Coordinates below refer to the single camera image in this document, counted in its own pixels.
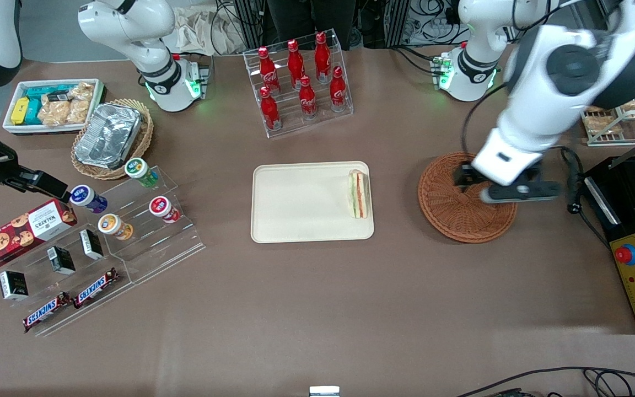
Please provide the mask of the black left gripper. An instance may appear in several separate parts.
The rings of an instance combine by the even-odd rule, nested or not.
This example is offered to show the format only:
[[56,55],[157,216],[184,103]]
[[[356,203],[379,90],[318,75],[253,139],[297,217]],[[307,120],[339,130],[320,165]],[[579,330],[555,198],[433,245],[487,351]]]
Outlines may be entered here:
[[454,186],[463,192],[476,184],[489,182],[489,178],[479,173],[471,164],[456,166],[452,173],[452,179]]

